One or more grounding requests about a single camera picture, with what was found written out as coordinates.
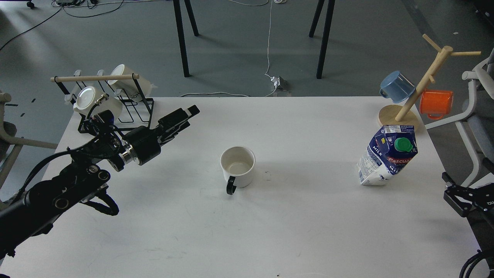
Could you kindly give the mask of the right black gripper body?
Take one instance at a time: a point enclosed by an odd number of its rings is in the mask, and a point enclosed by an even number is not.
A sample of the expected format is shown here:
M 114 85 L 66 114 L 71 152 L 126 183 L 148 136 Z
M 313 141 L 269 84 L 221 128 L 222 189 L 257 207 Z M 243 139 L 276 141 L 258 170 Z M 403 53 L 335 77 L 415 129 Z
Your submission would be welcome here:
M 494 185 L 483 185 L 479 188 L 466 188 L 468 200 L 473 206 L 487 216 L 494 216 Z

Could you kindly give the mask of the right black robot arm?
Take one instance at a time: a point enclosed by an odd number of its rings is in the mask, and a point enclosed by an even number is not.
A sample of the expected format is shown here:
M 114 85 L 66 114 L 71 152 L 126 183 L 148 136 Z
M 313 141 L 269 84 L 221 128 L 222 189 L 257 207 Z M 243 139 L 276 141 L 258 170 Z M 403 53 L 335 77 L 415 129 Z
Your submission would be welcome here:
M 469 278 L 474 268 L 485 261 L 489 268 L 488 277 L 493 277 L 493 176 L 488 174 L 477 183 L 478 187 L 458 185 L 447 172 L 442 173 L 446 183 L 443 199 L 460 217 L 466 218 L 479 245 L 477 253 L 467 259 L 459 277 Z

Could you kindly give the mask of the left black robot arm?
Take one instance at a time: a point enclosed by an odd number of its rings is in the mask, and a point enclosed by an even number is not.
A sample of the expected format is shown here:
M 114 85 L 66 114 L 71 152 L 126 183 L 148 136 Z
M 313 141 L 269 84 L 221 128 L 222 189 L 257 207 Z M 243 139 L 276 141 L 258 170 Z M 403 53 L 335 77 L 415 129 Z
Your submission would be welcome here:
M 132 161 L 144 165 L 161 153 L 163 145 L 189 127 L 189 119 L 199 112 L 195 105 L 186 110 L 180 108 L 160 118 L 154 129 L 141 125 L 126 134 L 114 125 L 115 118 L 109 110 L 87 117 L 83 125 L 93 139 L 42 160 L 25 185 L 55 158 L 69 155 L 70 164 L 53 178 L 18 193 L 11 204 L 1 210 L 1 258 L 13 257 L 17 246 L 28 238 L 47 234 L 54 222 L 78 203 L 106 215 L 118 215 L 116 202 L 107 194 L 110 173 L 98 163 L 107 160 L 117 172 Z

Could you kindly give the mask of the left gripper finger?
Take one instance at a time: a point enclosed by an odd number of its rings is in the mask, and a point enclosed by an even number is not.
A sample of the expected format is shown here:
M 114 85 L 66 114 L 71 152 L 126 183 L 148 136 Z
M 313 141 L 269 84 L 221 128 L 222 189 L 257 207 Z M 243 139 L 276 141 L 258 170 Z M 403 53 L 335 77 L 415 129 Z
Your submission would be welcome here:
M 200 110 L 196 105 L 187 109 L 179 108 L 158 120 L 161 128 L 187 128 L 190 126 L 189 120 L 198 115 Z
M 180 132 L 190 127 L 190 123 L 188 121 L 180 122 L 177 125 L 174 125 L 168 130 L 163 130 L 163 133 L 159 136 L 159 146 L 164 146 L 172 141 Z

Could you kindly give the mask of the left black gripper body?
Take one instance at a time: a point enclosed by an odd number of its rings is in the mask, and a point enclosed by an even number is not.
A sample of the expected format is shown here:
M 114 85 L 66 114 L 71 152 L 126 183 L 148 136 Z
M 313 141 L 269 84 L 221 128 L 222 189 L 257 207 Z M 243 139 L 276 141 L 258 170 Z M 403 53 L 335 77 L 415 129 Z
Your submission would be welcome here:
M 168 137 L 169 133 L 163 128 L 149 129 L 142 125 L 124 134 L 122 139 L 131 157 L 142 166 L 161 154 L 162 146 L 166 144 Z

